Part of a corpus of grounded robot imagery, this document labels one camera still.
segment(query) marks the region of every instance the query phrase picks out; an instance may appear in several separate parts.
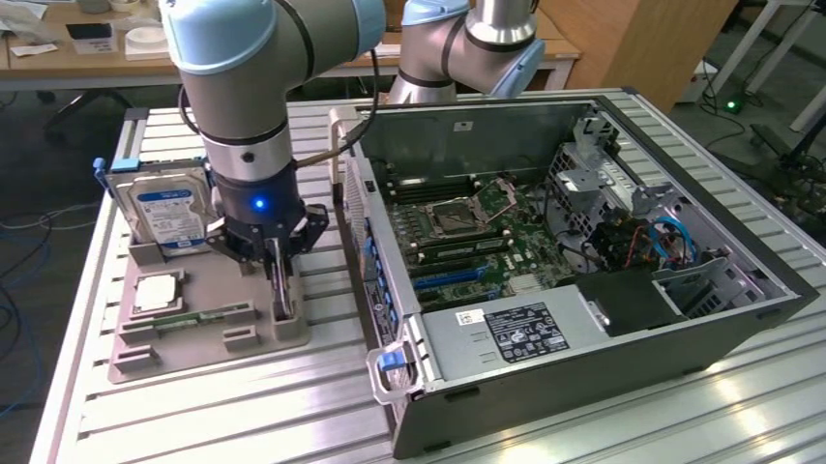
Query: power supply label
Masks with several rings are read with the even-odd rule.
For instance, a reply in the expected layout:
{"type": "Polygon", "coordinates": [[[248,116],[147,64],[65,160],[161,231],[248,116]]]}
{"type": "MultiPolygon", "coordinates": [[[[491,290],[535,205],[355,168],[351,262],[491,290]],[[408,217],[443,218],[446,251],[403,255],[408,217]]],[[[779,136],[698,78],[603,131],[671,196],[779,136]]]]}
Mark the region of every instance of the power supply label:
{"type": "Polygon", "coordinates": [[[164,247],[187,248],[204,243],[204,223],[195,212],[187,189],[155,191],[137,196],[145,225],[164,247]]]}
{"type": "Polygon", "coordinates": [[[502,358],[510,363],[570,348],[544,303],[486,314],[486,322],[502,358]]]}

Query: aluminum extrusion table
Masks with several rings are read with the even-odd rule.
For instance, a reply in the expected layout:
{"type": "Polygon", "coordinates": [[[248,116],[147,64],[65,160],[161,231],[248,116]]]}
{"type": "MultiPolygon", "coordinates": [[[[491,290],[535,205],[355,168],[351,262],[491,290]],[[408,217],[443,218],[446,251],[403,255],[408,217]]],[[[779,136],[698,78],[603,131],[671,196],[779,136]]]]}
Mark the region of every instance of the aluminum extrusion table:
{"type": "MultiPolygon", "coordinates": [[[[568,95],[580,92],[566,92],[568,95]]],[[[555,92],[528,94],[546,97],[555,92]]],[[[826,289],[826,251],[638,96],[606,90],[703,187],[809,283],[826,289]]],[[[330,147],[328,111],[294,103],[295,157],[330,147]]],[[[127,121],[117,157],[189,158],[200,138],[175,109],[127,121]]],[[[654,164],[619,140],[651,184],[654,164]]],[[[299,189],[332,206],[326,166],[299,189]]],[[[335,223],[302,259],[312,340],[292,350],[123,385],[105,379],[129,229],[108,197],[77,290],[32,462],[394,462],[335,223]]],[[[755,462],[826,458],[826,299],[706,371],[462,443],[406,464],[755,462]]]]}

